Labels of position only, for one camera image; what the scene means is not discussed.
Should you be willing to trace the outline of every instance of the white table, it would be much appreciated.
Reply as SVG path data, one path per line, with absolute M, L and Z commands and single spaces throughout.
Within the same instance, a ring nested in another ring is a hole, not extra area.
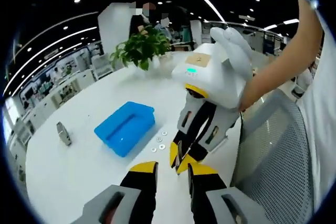
M 180 83 L 163 78 L 139 78 L 134 75 L 134 69 L 124 68 L 73 97 L 46 120 L 28 143 L 26 184 L 33 208 L 46 223 L 70 223 L 81 216 L 86 202 L 111 184 L 120 184 L 131 166 L 158 161 L 157 204 L 152 223 L 193 223 L 187 174 L 177 176 L 168 164 L 169 145 L 177 132 L 176 123 L 185 105 L 185 96 Z M 154 107 L 156 126 L 129 156 L 121 158 L 104 145 L 93 130 L 127 101 Z M 58 138 L 58 121 L 70 133 L 73 141 L 70 147 Z M 227 185 L 236 162 L 240 125 L 239 119 L 228 131 L 226 143 L 205 160 L 219 170 Z M 155 139 L 149 139 L 161 127 L 169 129 L 164 139 L 166 149 L 152 153 L 153 144 L 157 147 L 158 144 Z M 180 207 L 175 200 L 185 204 Z M 172 215 L 167 207 L 182 216 Z

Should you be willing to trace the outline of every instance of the potted plant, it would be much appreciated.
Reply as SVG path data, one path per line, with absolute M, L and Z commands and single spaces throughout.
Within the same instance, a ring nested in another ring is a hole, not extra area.
M 121 60 L 125 67 L 132 62 L 142 70 L 148 71 L 149 60 L 152 61 L 154 56 L 162 56 L 169 50 L 169 39 L 153 26 L 148 25 L 140 33 L 118 44 L 110 60 L 113 68 L 116 61 Z

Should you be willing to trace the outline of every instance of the white pot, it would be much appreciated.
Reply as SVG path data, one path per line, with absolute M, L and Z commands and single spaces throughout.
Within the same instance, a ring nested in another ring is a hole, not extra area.
M 152 61 L 150 59 L 148 60 L 148 63 L 148 70 L 143 70 L 140 67 L 136 67 L 134 64 L 132 64 L 132 67 L 135 68 L 135 75 L 140 78 L 151 78 L 157 76 L 159 74 L 158 70 L 160 65 L 158 57 L 154 56 Z

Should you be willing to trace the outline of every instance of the blue tray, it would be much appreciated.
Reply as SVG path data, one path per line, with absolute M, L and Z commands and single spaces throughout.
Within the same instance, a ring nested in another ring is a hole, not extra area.
M 117 155 L 125 157 L 155 124 L 153 112 L 152 107 L 127 102 L 98 125 L 94 132 Z

